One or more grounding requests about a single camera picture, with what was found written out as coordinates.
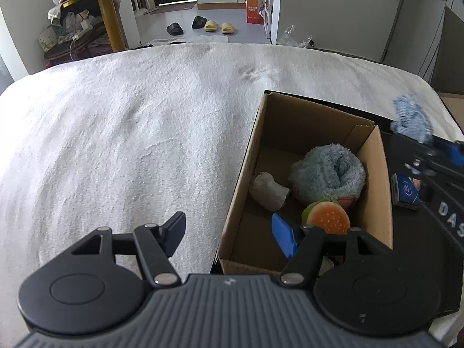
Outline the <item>black tray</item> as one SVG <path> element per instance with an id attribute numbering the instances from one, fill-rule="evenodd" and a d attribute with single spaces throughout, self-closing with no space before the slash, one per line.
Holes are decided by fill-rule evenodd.
<path id="1" fill-rule="evenodd" d="M 283 186 L 289 169 L 316 146 L 339 143 L 359 156 L 367 172 L 362 195 L 349 207 L 353 226 L 366 230 L 411 261 L 441 292 L 440 315 L 458 310 L 463 261 L 441 228 L 423 211 L 396 206 L 390 179 L 402 173 L 390 148 L 390 119 L 310 97 L 266 91 L 253 123 L 218 250 L 214 274 L 280 273 L 286 258 L 271 233 L 271 213 L 249 194 L 267 172 Z"/>

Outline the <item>orange carton box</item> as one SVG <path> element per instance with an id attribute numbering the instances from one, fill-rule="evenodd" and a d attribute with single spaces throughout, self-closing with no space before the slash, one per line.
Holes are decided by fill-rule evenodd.
<path id="1" fill-rule="evenodd" d="M 262 24 L 260 15 L 260 0 L 245 0 L 246 23 Z"/>

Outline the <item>beige slipper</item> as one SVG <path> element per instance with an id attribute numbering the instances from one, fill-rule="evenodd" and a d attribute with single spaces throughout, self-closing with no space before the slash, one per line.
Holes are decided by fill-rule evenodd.
<path id="1" fill-rule="evenodd" d="M 204 25 L 204 30 L 206 32 L 217 32 L 218 24 L 213 20 L 207 21 Z"/>
<path id="2" fill-rule="evenodd" d="M 233 24 L 229 22 L 222 23 L 221 32 L 225 35 L 232 35 L 235 32 Z"/>

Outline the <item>blue knitted soft item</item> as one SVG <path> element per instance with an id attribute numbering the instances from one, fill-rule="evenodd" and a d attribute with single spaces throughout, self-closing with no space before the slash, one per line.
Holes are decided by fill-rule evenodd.
<path id="1" fill-rule="evenodd" d="M 393 101 L 396 119 L 390 124 L 395 134 L 402 134 L 421 144 L 433 141 L 433 126 L 413 93 L 398 96 Z"/>

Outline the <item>brown cardboard box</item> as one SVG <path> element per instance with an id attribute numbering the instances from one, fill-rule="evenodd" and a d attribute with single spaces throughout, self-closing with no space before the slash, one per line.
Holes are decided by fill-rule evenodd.
<path id="1" fill-rule="evenodd" d="M 378 125 L 303 97 L 267 92 L 260 103 L 216 262 L 227 274 L 276 275 L 287 260 L 271 218 L 307 223 L 334 203 L 351 226 L 393 244 L 389 172 Z"/>

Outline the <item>black slipper left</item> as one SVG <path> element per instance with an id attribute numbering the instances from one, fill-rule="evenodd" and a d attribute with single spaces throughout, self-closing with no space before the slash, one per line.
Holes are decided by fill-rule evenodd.
<path id="1" fill-rule="evenodd" d="M 178 36 L 183 35 L 184 31 L 178 22 L 171 23 L 166 28 L 169 35 Z"/>

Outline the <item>hamburger plush toy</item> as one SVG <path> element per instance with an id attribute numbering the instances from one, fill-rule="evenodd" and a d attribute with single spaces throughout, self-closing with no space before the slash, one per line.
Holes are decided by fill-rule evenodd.
<path id="1" fill-rule="evenodd" d="M 344 235 L 351 228 L 348 214 L 336 200 L 319 200 L 308 205 L 301 214 L 301 223 L 332 235 Z"/>

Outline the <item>beige slipper left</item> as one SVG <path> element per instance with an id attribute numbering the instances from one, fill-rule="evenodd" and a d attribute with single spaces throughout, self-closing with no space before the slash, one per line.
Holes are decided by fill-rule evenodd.
<path id="1" fill-rule="evenodd" d="M 217 32 L 218 24 L 213 20 L 207 21 L 204 25 L 204 30 L 206 32 Z"/>

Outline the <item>beige slipper right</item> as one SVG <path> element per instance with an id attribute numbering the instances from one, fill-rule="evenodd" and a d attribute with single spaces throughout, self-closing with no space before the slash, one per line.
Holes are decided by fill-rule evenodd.
<path id="1" fill-rule="evenodd" d="M 235 32 L 233 24 L 229 22 L 222 23 L 221 32 L 225 35 L 232 35 Z"/>

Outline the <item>black slipper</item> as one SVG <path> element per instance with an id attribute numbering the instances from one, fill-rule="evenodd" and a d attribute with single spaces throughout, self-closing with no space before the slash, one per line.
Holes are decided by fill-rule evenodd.
<path id="1" fill-rule="evenodd" d="M 195 16 L 191 24 L 191 27 L 192 29 L 201 29 L 206 25 L 207 21 L 208 20 L 205 17 Z"/>
<path id="2" fill-rule="evenodd" d="M 166 28 L 169 35 L 178 36 L 183 35 L 184 31 L 178 22 L 171 23 Z"/>

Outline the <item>white fluffy blanket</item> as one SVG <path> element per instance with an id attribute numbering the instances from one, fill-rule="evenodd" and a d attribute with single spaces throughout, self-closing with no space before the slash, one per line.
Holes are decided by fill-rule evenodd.
<path id="1" fill-rule="evenodd" d="M 1 345 L 28 332 L 22 281 L 99 226 L 128 232 L 183 211 L 175 267 L 209 271 L 266 90 L 388 118 L 413 93 L 435 135 L 463 139 L 420 77 L 291 46 L 156 46 L 26 76 L 1 95 Z"/>

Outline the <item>black slipper right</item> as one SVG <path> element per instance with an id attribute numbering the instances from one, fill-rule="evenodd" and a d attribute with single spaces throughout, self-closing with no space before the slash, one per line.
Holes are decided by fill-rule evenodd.
<path id="1" fill-rule="evenodd" d="M 205 17 L 195 16 L 191 24 L 191 27 L 192 29 L 201 29 L 206 25 L 207 21 L 208 20 Z"/>

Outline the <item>blue tissue pack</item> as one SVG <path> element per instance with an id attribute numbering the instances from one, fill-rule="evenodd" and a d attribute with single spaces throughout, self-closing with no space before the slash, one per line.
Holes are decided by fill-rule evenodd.
<path id="1" fill-rule="evenodd" d="M 390 178 L 392 204 L 403 208 L 419 209 L 421 181 L 406 174 L 394 173 Z"/>

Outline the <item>white crumpled soft item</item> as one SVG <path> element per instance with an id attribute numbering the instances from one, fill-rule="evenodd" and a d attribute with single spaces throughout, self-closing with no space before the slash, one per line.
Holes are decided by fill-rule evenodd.
<path id="1" fill-rule="evenodd" d="M 285 204 L 290 189 L 278 184 L 272 174 L 259 173 L 249 187 L 249 194 L 268 211 L 279 211 Z"/>

